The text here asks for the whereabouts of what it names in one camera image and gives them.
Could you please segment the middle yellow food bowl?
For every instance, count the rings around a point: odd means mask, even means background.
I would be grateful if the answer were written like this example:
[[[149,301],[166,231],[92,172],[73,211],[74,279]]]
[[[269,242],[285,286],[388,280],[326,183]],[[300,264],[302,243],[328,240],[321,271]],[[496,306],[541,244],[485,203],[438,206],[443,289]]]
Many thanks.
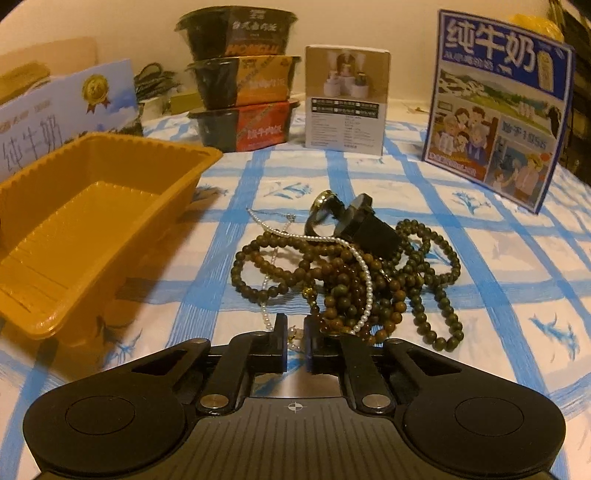
[[[257,55],[195,61],[186,70],[207,110],[283,102],[290,97],[300,56]]]

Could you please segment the blue milk carton box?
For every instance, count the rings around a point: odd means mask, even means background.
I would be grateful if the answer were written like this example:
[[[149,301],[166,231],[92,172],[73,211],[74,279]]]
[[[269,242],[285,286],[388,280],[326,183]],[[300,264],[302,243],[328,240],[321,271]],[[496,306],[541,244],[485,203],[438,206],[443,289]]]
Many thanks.
[[[575,51],[442,10],[424,161],[538,213],[563,148]]]

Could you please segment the yellow plastic tray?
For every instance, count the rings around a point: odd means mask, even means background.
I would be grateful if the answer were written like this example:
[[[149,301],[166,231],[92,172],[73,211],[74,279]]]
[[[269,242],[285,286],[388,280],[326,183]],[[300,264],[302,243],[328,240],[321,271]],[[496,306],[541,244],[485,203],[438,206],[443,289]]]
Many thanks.
[[[1,317],[33,340],[80,345],[221,151],[92,133],[1,185]]]

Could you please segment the top black food bowl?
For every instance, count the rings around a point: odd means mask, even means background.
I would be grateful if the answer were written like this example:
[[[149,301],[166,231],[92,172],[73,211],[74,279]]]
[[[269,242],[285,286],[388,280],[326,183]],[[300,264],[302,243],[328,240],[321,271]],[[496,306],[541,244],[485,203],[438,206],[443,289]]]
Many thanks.
[[[194,61],[211,58],[283,55],[293,12],[252,6],[213,6],[191,11],[176,23]]]

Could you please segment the bottom red food bowl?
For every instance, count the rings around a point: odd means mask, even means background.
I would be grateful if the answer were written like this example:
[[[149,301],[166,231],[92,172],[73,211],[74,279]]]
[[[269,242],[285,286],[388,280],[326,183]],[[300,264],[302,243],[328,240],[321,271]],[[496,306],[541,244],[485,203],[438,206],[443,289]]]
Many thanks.
[[[286,143],[296,99],[236,106],[215,110],[193,110],[188,119],[197,126],[201,143],[223,153],[247,152]]]

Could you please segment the yellow plastic bag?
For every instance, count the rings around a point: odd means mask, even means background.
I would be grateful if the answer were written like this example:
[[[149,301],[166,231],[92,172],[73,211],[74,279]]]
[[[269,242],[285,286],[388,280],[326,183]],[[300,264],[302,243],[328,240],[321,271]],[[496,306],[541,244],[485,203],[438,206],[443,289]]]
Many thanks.
[[[509,18],[509,22],[523,29],[533,31],[555,41],[564,42],[564,34],[559,26],[544,17],[515,14]]]

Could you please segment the light blue milk box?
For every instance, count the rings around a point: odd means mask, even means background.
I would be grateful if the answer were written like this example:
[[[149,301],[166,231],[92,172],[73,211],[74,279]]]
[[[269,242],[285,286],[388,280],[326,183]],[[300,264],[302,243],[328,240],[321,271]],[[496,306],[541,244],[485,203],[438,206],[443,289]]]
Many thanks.
[[[131,61],[58,78],[1,106],[1,179],[88,132],[120,130],[139,114]]]

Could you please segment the brown cardboard box left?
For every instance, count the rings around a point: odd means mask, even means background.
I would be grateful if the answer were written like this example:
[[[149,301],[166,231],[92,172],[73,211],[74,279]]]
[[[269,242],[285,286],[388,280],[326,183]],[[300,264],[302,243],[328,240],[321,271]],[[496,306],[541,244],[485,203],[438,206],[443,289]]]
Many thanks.
[[[0,104],[3,105],[17,98],[32,86],[46,81],[49,77],[49,68],[36,61],[23,64],[2,74],[0,78]]]

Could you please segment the dark folding trolley frame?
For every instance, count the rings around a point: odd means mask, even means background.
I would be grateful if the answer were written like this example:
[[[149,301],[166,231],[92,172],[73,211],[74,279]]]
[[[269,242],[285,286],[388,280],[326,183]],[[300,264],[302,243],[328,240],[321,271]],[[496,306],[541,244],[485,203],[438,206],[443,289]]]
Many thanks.
[[[590,184],[590,2],[549,1],[549,18],[575,51],[573,97],[560,163]]]

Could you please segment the white humidifier product box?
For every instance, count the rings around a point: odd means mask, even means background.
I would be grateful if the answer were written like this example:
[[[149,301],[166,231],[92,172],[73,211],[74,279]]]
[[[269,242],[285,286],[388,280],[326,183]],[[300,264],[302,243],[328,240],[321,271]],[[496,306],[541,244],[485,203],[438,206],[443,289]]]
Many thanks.
[[[308,45],[304,54],[305,145],[380,156],[390,71],[387,50]]]

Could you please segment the blue white checked bedsheet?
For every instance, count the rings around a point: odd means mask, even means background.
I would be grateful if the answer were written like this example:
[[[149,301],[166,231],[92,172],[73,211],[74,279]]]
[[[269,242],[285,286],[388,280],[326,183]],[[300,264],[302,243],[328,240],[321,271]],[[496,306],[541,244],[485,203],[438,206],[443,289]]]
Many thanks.
[[[224,156],[202,176],[184,214],[130,273],[89,348],[32,342],[1,328],[1,475],[31,479],[37,468],[22,436],[26,409],[62,383],[192,337],[223,344],[263,328],[264,312],[229,283],[235,251],[259,234],[252,215],[301,231],[315,196],[344,202],[367,193],[390,223],[415,219],[457,251],[460,279],[448,292],[464,326],[462,362],[541,391],[567,421],[554,464],[562,479],[590,475],[590,190],[557,168],[533,215],[421,159],[425,128],[386,127],[380,157],[290,141]]]

